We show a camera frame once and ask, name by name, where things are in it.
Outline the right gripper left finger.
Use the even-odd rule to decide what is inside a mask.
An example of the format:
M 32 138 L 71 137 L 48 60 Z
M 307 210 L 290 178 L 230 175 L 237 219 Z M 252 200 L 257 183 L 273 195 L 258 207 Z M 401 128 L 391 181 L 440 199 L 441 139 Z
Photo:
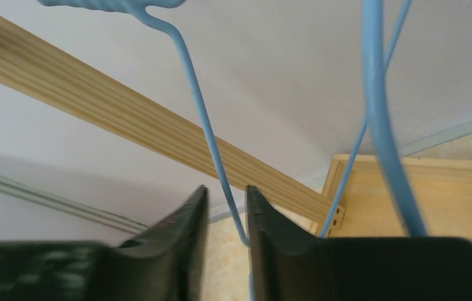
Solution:
M 97 241 L 0 241 L 0 300 L 198 300 L 209 191 L 110 246 Z

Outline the light blue wire hanger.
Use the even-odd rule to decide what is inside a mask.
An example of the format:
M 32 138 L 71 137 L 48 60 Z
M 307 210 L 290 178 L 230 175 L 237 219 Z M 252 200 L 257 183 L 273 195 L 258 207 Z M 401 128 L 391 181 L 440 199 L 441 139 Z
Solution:
M 384 2 L 362 2 L 362 77 L 365 115 L 372 144 L 401 225 L 412 237 L 427 236 L 421 212 L 397 150 L 387 106 L 386 71 L 398 42 L 411 2 L 404 1 L 384 47 Z
M 233 222 L 236 226 L 237 232 L 240 236 L 242 243 L 248 248 L 249 251 L 252 250 L 251 240 L 249 238 L 250 229 L 245 229 L 242 221 L 239 216 L 239 212 L 235 205 L 235 200 L 233 198 L 233 193 L 229 185 L 227 173 L 223 165 L 223 161 L 220 155 L 218 144 L 215 140 L 215 134 L 212 129 L 210 118 L 208 116 L 207 108 L 203 99 L 203 95 L 198 83 L 196 72 L 191 60 L 190 53 L 188 51 L 187 45 L 180 33 L 180 31 L 172 25 L 171 23 L 159 19 L 150 15 L 146 9 L 150 6 L 158 8 L 173 9 L 181 6 L 182 1 L 42 1 L 44 6 L 69 6 L 73 8 L 83 8 L 93 11 L 105 11 L 112 13 L 126 13 L 134 16 L 141 23 L 146 26 L 158 30 L 162 33 L 168 35 L 180 56 L 181 63 L 183 65 L 188 84 L 190 86 L 191 94 L 193 101 L 195 103 L 196 111 L 200 119 L 201 128 L 206 139 L 206 144 L 210 152 L 210 156 L 217 173 L 217 177 L 220 181 L 225 199 L 229 206 L 230 214 L 232 216 Z M 341 178 L 340 185 L 336 194 L 333 198 L 333 203 L 331 209 L 328 211 L 326 218 L 324 220 L 324 226 L 328 227 L 331 224 L 332 212 L 339 205 L 340 196 L 346 186 L 347 177 L 350 175 L 355 156 L 358 153 L 361 141 L 365 135 L 366 129 L 369 128 L 366 115 L 363 118 L 363 122 L 360 126 L 355 144 L 351 149 L 351 153 L 348 157 L 348 163 L 346 170 Z

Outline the wooden hanger rack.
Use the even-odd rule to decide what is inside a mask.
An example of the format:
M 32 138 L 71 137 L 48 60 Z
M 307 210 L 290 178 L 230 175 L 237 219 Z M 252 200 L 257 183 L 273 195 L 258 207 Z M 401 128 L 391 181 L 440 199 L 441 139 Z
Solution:
M 0 17 L 0 84 L 217 177 L 201 124 L 195 125 Z M 271 204 L 303 204 L 302 184 L 215 136 L 245 229 L 247 186 Z

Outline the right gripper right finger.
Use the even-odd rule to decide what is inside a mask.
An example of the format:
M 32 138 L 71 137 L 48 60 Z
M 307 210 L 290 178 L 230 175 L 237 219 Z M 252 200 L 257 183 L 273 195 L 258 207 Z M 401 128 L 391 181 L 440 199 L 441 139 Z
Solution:
M 247 186 L 255 300 L 472 300 L 472 242 L 320 238 Z

